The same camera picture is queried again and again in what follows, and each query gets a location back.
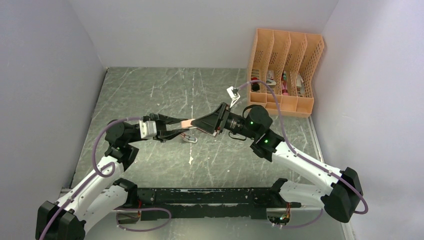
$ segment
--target gray wall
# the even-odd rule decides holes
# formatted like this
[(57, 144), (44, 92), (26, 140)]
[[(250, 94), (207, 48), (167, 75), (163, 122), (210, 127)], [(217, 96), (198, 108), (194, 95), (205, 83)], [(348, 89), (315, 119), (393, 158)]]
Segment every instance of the gray wall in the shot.
[(256, 28), (320, 33), (338, 0), (70, 0), (108, 67), (245, 68)]
[(424, 239), (423, 9), (340, 0), (322, 33), (312, 117), (327, 163), (358, 171), (369, 203), (351, 220), (359, 240)]
[(70, 183), (105, 69), (66, 0), (0, 0), (1, 239)]

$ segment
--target cable clip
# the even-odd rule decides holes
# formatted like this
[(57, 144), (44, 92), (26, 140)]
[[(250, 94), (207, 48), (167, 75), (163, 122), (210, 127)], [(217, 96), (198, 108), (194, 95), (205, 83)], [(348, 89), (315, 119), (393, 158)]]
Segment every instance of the cable clip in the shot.
[(234, 88), (233, 86), (230, 86), (226, 89), (228, 95), (231, 97), (231, 104), (229, 105), (229, 108), (231, 109), (234, 104), (240, 99), (239, 90), (237, 88)]

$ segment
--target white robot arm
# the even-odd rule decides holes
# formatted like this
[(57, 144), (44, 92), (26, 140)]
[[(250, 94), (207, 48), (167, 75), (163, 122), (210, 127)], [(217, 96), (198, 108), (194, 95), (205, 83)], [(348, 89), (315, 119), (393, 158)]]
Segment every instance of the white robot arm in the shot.
[[(102, 177), (93, 170), (72, 191), (55, 203), (48, 201), (43, 203), (38, 210), (35, 238), (83, 239), (98, 221), (117, 208), (160, 207), (168, 209), (173, 218), (267, 219), (267, 209), (281, 209), (290, 204), (293, 208), (302, 205), (319, 207), (340, 222), (346, 223), (350, 220), (360, 198), (340, 179), (345, 180), (362, 195), (358, 174), (353, 169), (348, 167), (340, 170), (314, 159), (292, 145), (289, 147), (282, 136), (270, 130), (272, 119), (262, 106), (247, 107), (243, 111), (244, 113), (250, 109), (246, 117), (243, 114), (234, 114), (230, 109), (230, 105), (223, 102), (214, 112), (192, 120), (191, 125), (213, 136), (224, 129), (234, 135), (245, 136), (252, 140), (250, 148), (259, 158), (264, 158), (272, 164), (283, 164), (314, 185), (280, 178), (272, 187), (138, 188), (136, 184), (120, 178), (133, 163), (138, 152), (138, 149), (129, 143), (147, 139), (165, 142), (189, 130), (166, 129), (168, 124), (179, 123), (186, 119), (150, 114), (143, 117), (138, 124), (131, 125), (123, 121), (110, 127), (105, 137), (109, 142), (109, 148), (97, 163), (101, 173), (110, 176)], [(300, 159), (300, 156), (315, 165)], [(146, 212), (142, 218), (156, 220), (167, 216)]]

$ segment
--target scratched metal surface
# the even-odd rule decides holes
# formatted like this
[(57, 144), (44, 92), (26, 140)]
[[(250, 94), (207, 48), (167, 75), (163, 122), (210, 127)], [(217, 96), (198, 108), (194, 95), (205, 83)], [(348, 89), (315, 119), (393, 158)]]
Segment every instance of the scratched metal surface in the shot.
[[(85, 139), (72, 187), (92, 170), (91, 150), (99, 131), (111, 120), (148, 113), (178, 118), (202, 117), (221, 102), (229, 103), (226, 89), (246, 81), (245, 69), (230, 68), (136, 68), (112, 67), (105, 77)], [(246, 90), (233, 112), (246, 107)], [(273, 117), (272, 129), (281, 133)], [(285, 117), (285, 129), (292, 144), (316, 158), (312, 134), (306, 118)], [(180, 137), (159, 143), (149, 140), (133, 143), (140, 149), (123, 178), (139, 187), (226, 188), (270, 187), (278, 178), (308, 183), (278, 163), (258, 158), (250, 141), (237, 141), (224, 131), (212, 137), (198, 130), (190, 134), (198, 143)], [(108, 144), (101, 141), (96, 157), (100, 160)]]

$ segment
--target item in organizer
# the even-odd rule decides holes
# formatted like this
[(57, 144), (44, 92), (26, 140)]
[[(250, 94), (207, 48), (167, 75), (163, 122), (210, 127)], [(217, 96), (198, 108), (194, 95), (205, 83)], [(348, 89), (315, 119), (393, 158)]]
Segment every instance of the item in organizer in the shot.
[[(250, 80), (259, 80), (259, 78), (252, 77)], [(259, 86), (259, 83), (257, 82), (252, 83), (250, 86), (251, 86), (252, 92), (257, 92), (261, 89), (261, 87)]]
[(282, 88), (282, 94), (284, 95), (284, 96), (288, 96), (289, 95), (289, 92), (287, 91), (287, 82), (286, 81), (281, 81), (281, 88)]
[(274, 71), (273, 70), (268, 70), (268, 72), (266, 73), (266, 78), (267, 79), (274, 79)]
[(297, 88), (298, 92), (301, 90), (303, 84), (304, 84), (304, 79), (302, 78), (302, 76), (300, 74), (297, 74), (296, 88)]
[(268, 86), (275, 86), (275, 85), (277, 85), (277, 82), (276, 82), (276, 81), (274, 81), (273, 79), (267, 78), (267, 79), (266, 79), (266, 84), (267, 84)]
[(277, 85), (277, 82), (274, 81), (274, 71), (273, 70), (268, 70), (268, 72), (266, 73), (266, 84), (268, 86)]

